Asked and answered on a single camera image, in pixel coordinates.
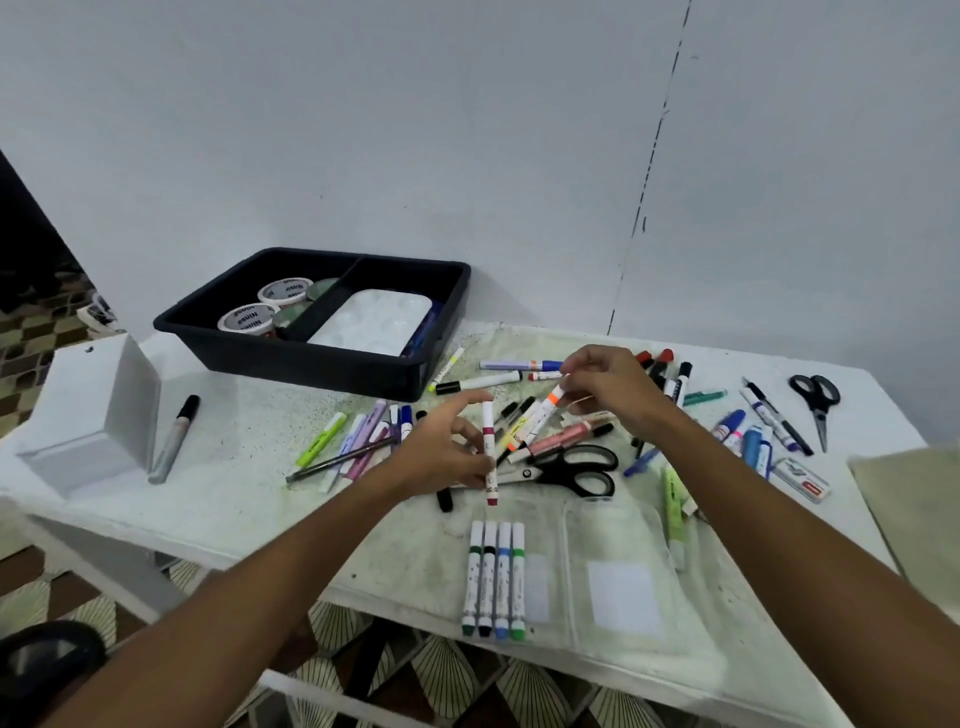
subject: white paint palette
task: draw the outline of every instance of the white paint palette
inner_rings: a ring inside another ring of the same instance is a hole
[[[307,343],[400,356],[431,304],[430,299],[418,293],[376,288],[358,291]]]

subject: marker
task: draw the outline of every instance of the marker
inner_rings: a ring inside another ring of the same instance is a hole
[[[527,448],[521,448],[516,452],[507,455],[507,461],[512,465],[519,462],[533,462],[539,457],[556,452],[557,450],[568,448],[569,446],[586,440],[589,437],[603,437],[613,430],[611,423],[605,423],[603,420],[587,420],[585,422],[565,427],[556,435],[550,435]]]
[[[371,410],[370,415],[364,421],[363,425],[357,430],[356,437],[353,438],[354,448],[360,448],[366,445],[371,441],[370,436],[373,433],[373,428],[377,426],[380,422],[380,418],[383,417],[384,411],[387,409],[387,402],[384,400],[377,400],[373,403],[373,410]],[[348,460],[342,466],[340,466],[340,475],[347,475],[350,472],[350,468],[353,467],[353,461]]]
[[[390,438],[393,440],[390,434],[390,425],[385,422],[379,423],[370,435],[370,445],[379,445],[383,440]],[[353,465],[350,466],[349,471],[347,472],[347,480],[350,482],[359,478],[367,467],[370,465],[371,458],[373,458],[373,452],[378,448],[370,448],[366,453],[359,456],[353,461]]]
[[[660,356],[657,357],[657,361],[650,368],[650,371],[648,372],[648,374],[650,376],[662,375],[666,371],[666,368],[671,361],[673,361],[673,350],[664,349],[660,353]]]
[[[437,375],[430,380],[430,383],[427,384],[426,388],[428,392],[433,392],[437,385],[440,384],[444,377],[450,374],[450,370],[453,369],[453,365],[457,363],[457,359],[463,356],[466,349],[460,347],[456,352],[453,353],[453,356],[450,357],[450,360],[444,364],[444,367],[437,372]]]
[[[347,421],[347,415],[343,412],[337,412],[330,422],[328,422],[323,431],[317,435],[317,438],[310,444],[310,447],[303,451],[303,454],[297,458],[297,467],[291,471],[295,473],[296,470],[300,468],[306,468],[310,463],[317,459],[317,455],[329,444],[330,440],[333,439],[333,436],[340,431],[340,428],[344,426],[344,422]]]
[[[684,407],[692,407],[694,404],[703,404],[706,401],[721,400],[726,395],[726,389],[718,389],[715,392],[691,392],[684,399]]]
[[[789,422],[786,421],[786,418],[783,417],[783,415],[781,415],[780,411],[774,406],[774,404],[767,399],[766,395],[763,394],[763,391],[759,387],[757,387],[753,382],[747,379],[745,376],[743,377],[743,383],[746,385],[747,389],[749,389],[751,392],[753,392],[756,395],[757,399],[761,400],[764,404],[767,405],[767,408],[770,410],[771,414],[773,414],[774,417],[777,418],[778,422],[781,425],[783,425],[783,429],[785,429],[787,433],[790,435],[790,437],[793,438],[794,442],[796,442],[797,445],[800,446],[800,449],[804,452],[804,455],[812,455],[813,449],[810,447],[810,445],[806,443],[806,440],[801,436],[801,434],[797,431],[797,429],[793,425],[791,425]],[[774,434],[777,435],[776,427],[774,427]]]
[[[434,387],[433,391],[436,395],[452,395],[465,389],[483,389],[484,387],[494,387],[497,384],[510,384],[520,381],[522,378],[518,371],[504,372],[502,375],[475,376],[473,379],[445,381],[443,384]]]
[[[493,629],[493,568],[496,564],[496,521],[487,521],[483,530],[483,576],[480,580],[480,612],[477,628],[480,637],[489,637]]]
[[[510,632],[510,522],[500,524],[496,549],[496,621],[493,630],[498,640]]]
[[[190,395],[177,413],[173,426],[170,427],[170,434],[167,435],[163,443],[163,449],[156,459],[154,468],[147,475],[147,482],[153,485],[165,483],[170,469],[174,467],[174,461],[177,459],[177,453],[180,452],[180,446],[183,444],[183,438],[186,437],[187,430],[190,429],[190,423],[197,416],[197,409],[200,407],[200,398],[197,395]]]
[[[400,440],[400,405],[391,404],[390,405],[390,434],[396,437],[397,442]]]
[[[786,429],[784,429],[783,425],[781,425],[777,421],[777,418],[774,417],[773,414],[770,412],[770,410],[767,409],[766,405],[762,401],[760,401],[759,397],[754,393],[752,389],[750,389],[749,387],[745,387],[744,389],[741,389],[740,396],[747,401],[747,404],[749,404],[754,409],[754,411],[757,413],[757,415],[759,415],[759,418],[763,422],[765,422],[766,424],[768,424],[773,428],[774,434],[777,435],[777,439],[783,443],[783,446],[785,448],[787,448],[790,452],[800,451],[800,445],[797,443],[797,441],[794,440],[790,436],[790,433],[787,432]]]
[[[340,452],[337,453],[337,457],[344,455],[353,448],[353,441],[356,440],[357,432],[360,431],[360,428],[363,426],[363,423],[367,420],[367,415],[361,412],[359,415],[353,418],[353,423],[350,425],[350,429],[347,432],[347,436],[344,437],[344,442],[340,444]],[[337,477],[340,476],[340,469],[336,468],[324,476],[323,482],[320,484],[321,493],[329,493],[330,488],[333,487],[333,484],[337,481]]]
[[[680,364],[680,373],[677,375],[677,378],[674,380],[677,383],[674,385],[673,392],[671,397],[673,403],[678,407],[683,407],[686,400],[686,388],[690,385],[690,373],[693,371],[693,365],[684,361]]]
[[[723,441],[723,444],[730,449],[737,457],[741,457],[740,451],[743,448],[743,433],[747,431],[746,423],[737,425],[734,429],[731,430],[730,434],[727,436],[727,439]]]
[[[670,560],[677,571],[686,569],[686,529],[684,528],[684,495],[686,488],[673,466],[663,469],[666,535]]]
[[[527,375],[527,378],[530,381],[542,381],[544,379],[562,379],[564,375],[560,373],[559,369],[554,369],[549,372],[531,372]]]
[[[483,403],[483,451],[496,459],[496,438],[493,436],[493,402]],[[496,505],[496,468],[487,473],[487,505]]]
[[[743,462],[754,470],[756,470],[756,461],[760,457],[760,440],[762,439],[763,435],[756,425],[743,433],[743,447],[740,452],[743,455]]]
[[[467,595],[464,597],[464,618],[460,628],[470,637],[477,625],[477,598],[480,594],[480,550],[483,545],[483,522],[470,527],[470,552],[467,556]]]
[[[756,472],[764,480],[770,478],[770,470],[773,466],[774,449],[770,441],[773,439],[774,430],[769,425],[760,428],[760,452],[756,459]]]
[[[523,604],[523,567],[527,557],[524,551],[523,543],[523,523],[514,523],[514,565],[511,575],[511,591],[513,604],[511,614],[514,620],[510,622],[510,636],[515,640],[523,641],[526,637],[527,626],[524,624],[524,604]]]
[[[556,372],[563,365],[562,361],[544,359],[538,361],[495,361],[484,359],[480,362],[480,369],[518,369],[521,372]]]
[[[513,438],[520,432],[520,429],[526,425],[527,417],[530,416],[528,413],[532,413],[533,408],[537,404],[536,397],[528,397],[523,401],[523,404],[520,405],[517,412],[514,413],[514,420],[510,429],[507,430],[507,433],[500,438],[496,444],[496,464],[499,465],[504,460],[507,459],[507,455],[510,453],[507,450],[507,446],[513,441]]]
[[[400,407],[400,442],[407,439],[407,435],[414,431],[414,408],[409,404]]]

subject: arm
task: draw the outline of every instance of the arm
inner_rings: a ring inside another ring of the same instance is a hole
[[[563,371],[572,374],[561,405],[609,408],[662,450],[784,637],[856,725],[960,725],[960,628],[943,612],[748,468],[664,397],[629,351],[585,347]]]
[[[217,728],[364,537],[410,496],[454,481],[483,486],[490,458],[463,418],[482,390],[448,398],[390,458],[136,636],[44,723],[45,728]]]

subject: green highlighter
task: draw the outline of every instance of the green highlighter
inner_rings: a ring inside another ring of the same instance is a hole
[[[333,436],[340,431],[340,428],[344,426],[344,422],[347,421],[347,415],[343,412],[337,412],[330,422],[324,427],[324,431],[317,435],[317,439],[310,444],[310,447],[303,451],[303,455],[297,458],[297,467],[306,468],[310,463],[312,463],[317,455],[330,444],[330,440],[333,439]]]
[[[663,469],[663,499],[666,512],[666,538],[670,546],[670,559],[677,571],[686,569],[686,528],[684,527],[684,501],[689,497],[684,482],[673,466]]]

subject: pink highlighter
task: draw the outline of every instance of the pink highlighter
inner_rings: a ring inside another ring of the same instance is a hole
[[[612,423],[605,423],[602,420],[586,420],[576,425],[571,425],[558,432],[556,435],[544,437],[526,448],[521,448],[516,452],[511,452],[507,456],[507,461],[512,465],[519,462],[532,462],[535,458],[549,455],[557,450],[567,448],[575,443],[579,443],[587,438],[603,437],[613,430]]]

